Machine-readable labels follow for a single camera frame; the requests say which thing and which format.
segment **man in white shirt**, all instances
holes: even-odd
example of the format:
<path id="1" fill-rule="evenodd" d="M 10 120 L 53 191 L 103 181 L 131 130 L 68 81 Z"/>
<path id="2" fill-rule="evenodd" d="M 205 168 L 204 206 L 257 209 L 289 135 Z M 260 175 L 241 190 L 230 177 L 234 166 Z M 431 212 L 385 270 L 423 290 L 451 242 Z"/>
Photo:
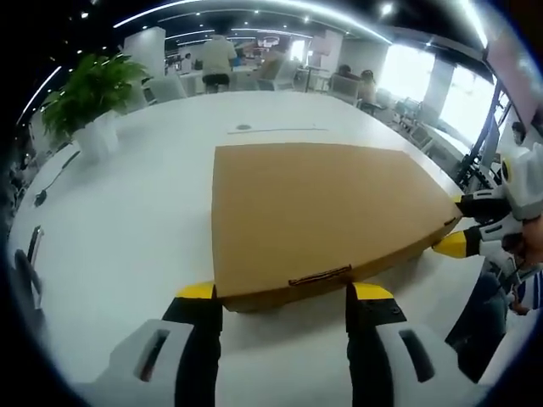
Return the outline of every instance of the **man in white shirt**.
<path id="1" fill-rule="evenodd" d="M 208 93 L 219 92 L 219 86 L 228 88 L 232 72 L 232 61 L 237 57 L 234 45 L 229 42 L 225 35 L 228 29 L 216 29 L 216 34 L 211 36 L 202 46 L 202 64 L 204 76 L 202 81 Z"/>
<path id="2" fill-rule="evenodd" d="M 181 73 L 188 74 L 191 70 L 193 70 L 193 61 L 191 60 L 191 54 L 188 53 L 181 61 Z"/>

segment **person's hand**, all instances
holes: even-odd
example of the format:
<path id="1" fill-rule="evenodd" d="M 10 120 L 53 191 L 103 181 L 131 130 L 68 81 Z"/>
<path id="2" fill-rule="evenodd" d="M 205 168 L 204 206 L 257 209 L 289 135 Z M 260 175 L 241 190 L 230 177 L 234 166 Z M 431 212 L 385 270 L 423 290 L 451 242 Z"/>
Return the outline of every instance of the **person's hand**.
<path id="1" fill-rule="evenodd" d="M 529 308 L 524 307 L 520 302 L 518 301 L 518 293 L 517 288 L 514 287 L 512 290 L 512 295 L 515 298 L 511 303 L 511 309 L 515 311 L 518 315 L 526 315 L 529 312 Z"/>
<path id="2" fill-rule="evenodd" d="M 504 237 L 502 247 L 515 255 L 521 270 L 543 263 L 543 215 L 525 222 L 522 233 Z"/>
<path id="3" fill-rule="evenodd" d="M 527 266 L 543 263 L 543 215 L 523 225 L 523 251 Z"/>

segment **brown cardboard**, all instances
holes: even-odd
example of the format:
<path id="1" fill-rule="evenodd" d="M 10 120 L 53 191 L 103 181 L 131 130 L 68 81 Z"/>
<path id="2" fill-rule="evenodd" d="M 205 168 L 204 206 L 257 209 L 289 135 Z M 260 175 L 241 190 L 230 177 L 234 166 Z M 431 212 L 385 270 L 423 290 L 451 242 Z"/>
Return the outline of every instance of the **brown cardboard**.
<path id="1" fill-rule="evenodd" d="M 334 144 L 218 147 L 217 295 L 251 311 L 325 293 L 419 255 L 461 214 L 405 153 Z"/>

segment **bright window light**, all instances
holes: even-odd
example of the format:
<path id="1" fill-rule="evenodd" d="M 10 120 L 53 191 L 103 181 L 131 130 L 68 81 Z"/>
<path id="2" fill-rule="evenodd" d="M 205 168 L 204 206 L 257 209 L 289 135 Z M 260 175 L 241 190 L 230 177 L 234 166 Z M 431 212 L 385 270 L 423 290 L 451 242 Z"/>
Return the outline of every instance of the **bright window light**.
<path id="1" fill-rule="evenodd" d="M 471 70 L 457 66 L 439 118 L 473 145 L 483 129 L 493 95 L 494 85 Z"/>
<path id="2" fill-rule="evenodd" d="M 304 60 L 305 40 L 297 40 L 292 43 L 290 48 L 290 60 L 298 60 L 299 62 Z"/>
<path id="3" fill-rule="evenodd" d="M 435 55 L 404 45 L 389 47 L 379 83 L 398 98 L 422 102 L 434 68 Z"/>

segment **desk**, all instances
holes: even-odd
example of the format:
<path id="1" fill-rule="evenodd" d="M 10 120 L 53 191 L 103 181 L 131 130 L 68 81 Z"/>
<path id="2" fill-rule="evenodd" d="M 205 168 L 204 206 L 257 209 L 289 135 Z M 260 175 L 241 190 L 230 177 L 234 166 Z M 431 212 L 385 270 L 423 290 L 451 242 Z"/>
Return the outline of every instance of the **desk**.
<path id="1" fill-rule="evenodd" d="M 453 155 L 458 161 L 462 161 L 464 156 L 469 154 L 469 147 L 467 147 L 463 142 L 456 140 L 453 136 L 448 135 L 444 131 L 436 129 L 431 125 L 421 123 L 421 126 L 428 132 L 428 135 L 432 137 L 435 142 Z"/>
<path id="2" fill-rule="evenodd" d="M 241 124 L 252 128 L 236 131 Z M 326 95 L 202 95 L 121 116 L 117 128 L 120 148 L 109 161 L 86 166 L 75 159 L 49 188 L 47 201 L 34 208 L 34 194 L 76 147 L 43 166 L 9 240 L 13 255 L 28 247 L 36 225 L 43 227 L 36 259 L 42 307 L 53 358 L 69 381 L 93 380 L 113 347 L 144 321 L 160 318 L 180 287 L 213 278 L 210 211 L 217 145 L 325 142 L 403 150 L 450 195 L 459 193 L 400 135 Z M 470 225 L 463 220 L 459 226 Z M 445 338 L 482 263 L 480 257 L 449 259 L 427 250 L 372 281 L 394 293 L 407 318 Z M 262 314 L 225 311 L 221 343 L 216 389 L 221 406 L 350 406 L 344 291 Z"/>

